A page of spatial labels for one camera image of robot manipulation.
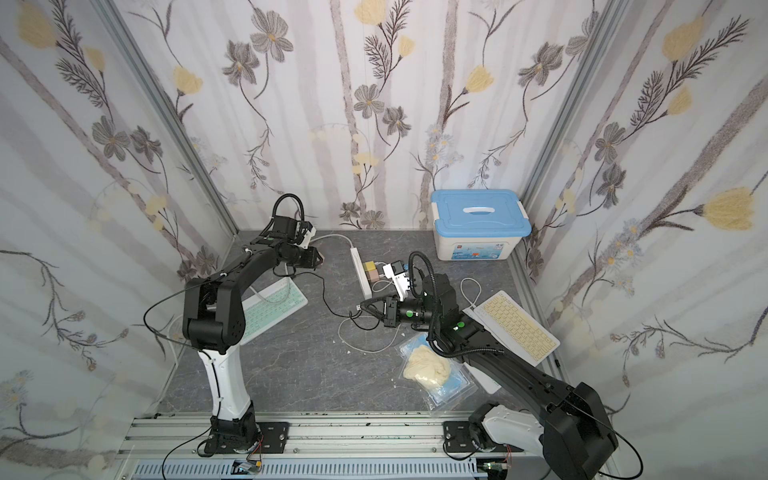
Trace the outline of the white power strip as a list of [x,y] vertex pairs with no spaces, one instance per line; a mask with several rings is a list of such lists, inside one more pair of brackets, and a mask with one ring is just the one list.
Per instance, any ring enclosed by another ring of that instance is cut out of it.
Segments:
[[366,270],[364,269],[364,264],[361,260],[359,251],[356,247],[350,248],[350,257],[353,262],[354,271],[357,275],[358,283],[360,285],[363,296],[365,299],[371,299],[372,290],[370,287],[370,282],[368,280],[368,277],[366,276]]

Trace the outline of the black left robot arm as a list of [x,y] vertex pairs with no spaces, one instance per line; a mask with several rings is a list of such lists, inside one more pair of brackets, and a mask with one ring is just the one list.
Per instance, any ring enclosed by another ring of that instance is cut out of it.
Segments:
[[240,342],[246,329],[242,294],[283,263],[314,270],[322,255],[311,245],[315,228],[301,199],[285,193],[273,204],[267,226],[220,273],[189,281],[182,333],[203,361],[212,392],[210,432],[201,455],[250,453],[262,438],[242,372]]

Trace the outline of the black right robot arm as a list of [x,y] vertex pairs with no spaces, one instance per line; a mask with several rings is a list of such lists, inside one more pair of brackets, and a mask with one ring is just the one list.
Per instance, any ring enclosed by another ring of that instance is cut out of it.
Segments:
[[469,419],[479,450],[510,445],[544,459],[560,479],[596,479],[625,437],[612,426],[598,393],[586,383],[572,386],[509,350],[478,320],[459,308],[456,291],[435,273],[427,256],[412,252],[406,291],[373,297],[359,309],[385,326],[424,327],[428,348],[488,375],[522,401],[523,412],[488,402]]

